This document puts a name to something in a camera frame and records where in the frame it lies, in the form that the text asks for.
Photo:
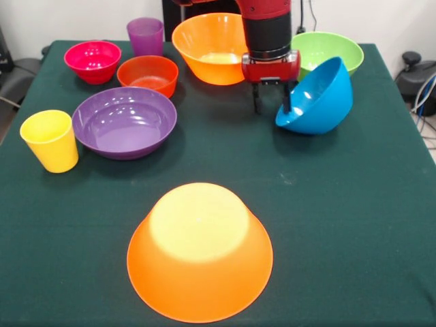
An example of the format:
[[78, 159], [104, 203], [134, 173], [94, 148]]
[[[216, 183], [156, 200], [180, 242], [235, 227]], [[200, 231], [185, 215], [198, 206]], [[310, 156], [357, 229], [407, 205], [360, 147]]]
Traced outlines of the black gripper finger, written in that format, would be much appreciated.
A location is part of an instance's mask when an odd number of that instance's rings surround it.
[[252, 84], [252, 94], [253, 94], [253, 103], [254, 103], [254, 110], [256, 114], [262, 113], [263, 108], [263, 102], [260, 97], [260, 89], [258, 83]]
[[294, 88], [293, 82], [283, 83], [283, 111], [290, 112], [291, 110], [291, 91]]

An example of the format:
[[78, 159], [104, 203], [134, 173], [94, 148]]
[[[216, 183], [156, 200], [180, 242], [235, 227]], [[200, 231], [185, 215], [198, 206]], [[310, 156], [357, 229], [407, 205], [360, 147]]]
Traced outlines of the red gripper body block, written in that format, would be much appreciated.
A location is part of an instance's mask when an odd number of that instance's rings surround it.
[[248, 53], [242, 56], [242, 71], [250, 83], [295, 81], [300, 74], [300, 52], [290, 53], [274, 61], [256, 61]]

